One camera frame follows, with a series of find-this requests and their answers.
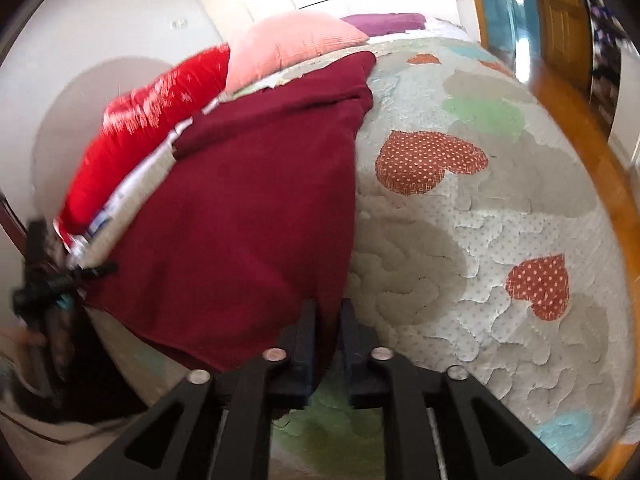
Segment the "shiny red cushion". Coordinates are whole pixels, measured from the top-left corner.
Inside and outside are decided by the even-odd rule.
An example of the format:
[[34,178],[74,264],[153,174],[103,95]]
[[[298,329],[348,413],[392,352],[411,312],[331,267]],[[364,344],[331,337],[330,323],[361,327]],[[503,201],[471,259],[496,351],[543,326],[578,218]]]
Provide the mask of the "shiny red cushion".
[[65,242],[84,233],[118,184],[178,122],[223,91],[228,63],[228,44],[217,45],[106,107],[100,133],[84,152],[56,219]]

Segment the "maroon cloth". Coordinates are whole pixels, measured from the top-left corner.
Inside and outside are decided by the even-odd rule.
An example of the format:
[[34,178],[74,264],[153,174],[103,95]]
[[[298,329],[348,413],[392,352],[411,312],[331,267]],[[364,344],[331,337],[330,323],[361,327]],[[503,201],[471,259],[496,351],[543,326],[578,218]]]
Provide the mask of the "maroon cloth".
[[335,327],[353,247],[354,140],[371,52],[199,115],[88,302],[217,370],[241,365],[317,298]]
[[421,30],[427,19],[418,12],[392,12],[389,14],[352,14],[342,18],[367,36],[384,36],[406,30]]

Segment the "purple pillow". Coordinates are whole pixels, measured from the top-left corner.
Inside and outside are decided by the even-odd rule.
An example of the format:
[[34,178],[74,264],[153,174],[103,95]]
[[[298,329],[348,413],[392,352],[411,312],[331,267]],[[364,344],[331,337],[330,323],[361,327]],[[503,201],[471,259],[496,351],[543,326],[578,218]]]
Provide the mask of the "purple pillow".
[[424,28],[427,19],[417,12],[398,12],[389,14],[352,14],[342,18],[344,22],[353,25],[367,36],[384,36],[406,30]]

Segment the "brown wooden floor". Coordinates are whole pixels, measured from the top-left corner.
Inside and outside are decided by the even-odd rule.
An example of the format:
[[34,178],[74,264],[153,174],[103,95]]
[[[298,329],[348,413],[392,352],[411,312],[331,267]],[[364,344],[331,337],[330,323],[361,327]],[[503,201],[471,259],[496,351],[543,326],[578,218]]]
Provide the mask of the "brown wooden floor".
[[[636,340],[640,342],[640,214],[628,177],[607,146],[598,117],[587,100],[571,85],[539,63],[532,67],[529,90],[562,129],[591,175],[609,212],[625,262],[629,292],[634,304]],[[636,343],[640,364],[640,344]],[[640,406],[640,374],[636,371],[634,405]],[[603,480],[615,478],[636,446],[616,445],[593,472]]]

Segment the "bed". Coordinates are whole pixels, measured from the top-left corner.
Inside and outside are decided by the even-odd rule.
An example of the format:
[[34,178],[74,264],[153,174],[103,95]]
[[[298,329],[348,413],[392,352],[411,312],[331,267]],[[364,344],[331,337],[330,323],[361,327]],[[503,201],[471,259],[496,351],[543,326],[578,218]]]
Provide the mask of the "bed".
[[[377,63],[356,138],[345,292],[356,315],[420,366],[464,365],[572,469],[596,465],[630,411],[625,269],[578,156],[507,68],[468,41],[393,38],[302,62],[227,100],[360,50]],[[166,147],[154,156],[77,262],[107,257],[161,186],[174,161]],[[90,314],[148,404],[184,376],[109,314]],[[274,424],[274,478],[383,476],[380,414],[345,405],[338,370],[334,362],[310,408]]]

